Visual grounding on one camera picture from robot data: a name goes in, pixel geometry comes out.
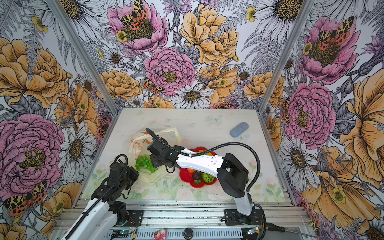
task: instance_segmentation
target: floral tabletop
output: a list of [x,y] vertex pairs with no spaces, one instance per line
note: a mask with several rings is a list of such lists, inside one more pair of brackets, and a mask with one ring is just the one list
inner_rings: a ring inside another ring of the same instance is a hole
[[[123,109],[108,142],[96,163],[95,169],[87,182],[81,198],[90,198],[93,191],[100,186],[103,179],[109,175],[108,166],[115,156],[124,153],[128,155],[133,135],[146,127],[160,131],[174,127],[180,137],[180,145],[187,148],[204,146],[207,148],[225,142],[238,141],[250,145],[257,152],[261,162],[260,177],[251,188],[252,200],[258,202],[284,202],[281,185],[270,156],[257,113],[254,110],[218,109]],[[249,128],[239,137],[233,138],[230,129],[240,122],[247,122]],[[167,141],[175,141],[175,134]],[[256,172],[256,160],[251,152],[238,146],[228,146],[215,151],[224,156],[227,152],[234,154],[249,170],[249,178]],[[129,160],[129,165],[135,167],[136,161]],[[128,198],[132,200],[199,200],[199,201],[232,201],[221,188],[219,182],[202,188],[193,188],[181,181],[179,169],[173,174],[159,168],[163,175],[155,182],[148,182],[139,172],[137,183],[133,186]]]

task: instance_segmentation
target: metal post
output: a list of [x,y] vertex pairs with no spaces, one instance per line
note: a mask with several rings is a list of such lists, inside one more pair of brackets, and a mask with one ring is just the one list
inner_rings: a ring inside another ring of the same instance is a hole
[[304,0],[303,4],[301,5],[301,9],[297,15],[293,29],[292,29],[289,37],[287,38],[283,52],[281,53],[281,55],[279,57],[279,61],[277,62],[277,65],[273,71],[271,81],[269,82],[268,87],[266,88],[264,96],[262,98],[262,102],[259,105],[259,109],[258,109],[259,113],[263,112],[267,102],[271,98],[273,89],[275,88],[277,82],[279,81],[281,71],[283,70],[285,63],[288,60],[288,57],[290,55],[290,51],[293,48],[293,45],[297,42],[297,37],[299,36],[301,30],[303,29],[303,27],[305,25],[305,22],[308,18],[308,15],[311,12],[311,9],[314,5],[314,2],[315,2],[315,0]]
[[103,95],[105,99],[106,104],[108,105],[109,109],[112,112],[112,116],[115,117],[119,112],[119,108],[113,101],[111,95],[109,94],[108,90],[105,87],[105,84],[101,80],[101,76],[99,72],[97,71],[90,56],[88,55],[88,52],[85,49],[79,35],[75,31],[70,18],[68,17],[63,6],[61,5],[60,0],[49,0],[49,1],[46,1],[46,3],[48,7],[51,9],[53,15],[59,22],[62,29],[64,30],[67,40],[70,41],[73,48],[76,50],[77,54],[80,56],[81,60],[83,61],[89,74],[91,75],[91,78],[95,81],[97,87],[100,90],[100,93]]

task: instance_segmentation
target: screwdriver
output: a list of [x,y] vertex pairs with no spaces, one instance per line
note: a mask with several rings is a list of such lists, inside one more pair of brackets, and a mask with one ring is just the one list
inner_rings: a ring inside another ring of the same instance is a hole
[[270,231],[291,232],[291,233],[295,233],[295,234],[300,234],[300,235],[316,238],[316,236],[313,236],[313,235],[309,235],[309,234],[305,234],[305,233],[301,233],[301,232],[294,232],[294,231],[285,230],[284,227],[279,227],[279,226],[276,226],[275,224],[269,223],[269,222],[267,222],[266,228]]

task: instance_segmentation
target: black mounting plate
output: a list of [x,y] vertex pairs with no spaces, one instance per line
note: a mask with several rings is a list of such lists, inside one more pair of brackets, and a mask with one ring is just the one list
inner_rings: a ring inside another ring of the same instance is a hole
[[[227,226],[234,226],[234,225],[244,225],[240,221],[240,213],[236,209],[225,209],[224,210],[224,219],[225,219],[225,225]],[[251,222],[249,225],[261,225],[260,220],[257,218],[262,218],[262,212],[260,209],[252,209],[251,215],[249,216],[251,219]]]
[[[141,226],[144,210],[127,210],[127,212],[128,212],[128,217],[131,217],[135,221],[136,226],[137,227]],[[130,220],[128,220],[122,227],[133,227],[133,226],[134,224]]]

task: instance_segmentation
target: black round object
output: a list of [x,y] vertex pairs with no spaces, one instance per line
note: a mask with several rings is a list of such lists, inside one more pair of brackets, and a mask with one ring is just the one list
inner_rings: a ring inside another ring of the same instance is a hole
[[191,228],[186,228],[184,229],[184,232],[183,232],[183,237],[186,239],[186,240],[190,240],[192,239],[193,237],[193,230]]

